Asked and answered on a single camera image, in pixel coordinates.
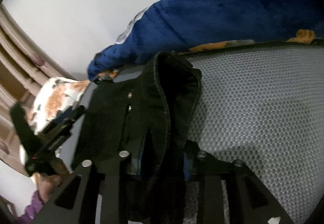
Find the person's left hand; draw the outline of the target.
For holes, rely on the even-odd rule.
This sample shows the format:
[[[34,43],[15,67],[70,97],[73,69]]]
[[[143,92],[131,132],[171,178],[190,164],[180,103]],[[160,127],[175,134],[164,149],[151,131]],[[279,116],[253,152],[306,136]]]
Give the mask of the person's left hand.
[[[37,191],[43,203],[48,202],[52,194],[70,175],[60,158],[55,158],[51,161],[51,165],[54,167],[56,175],[45,176],[44,174],[35,173]]]

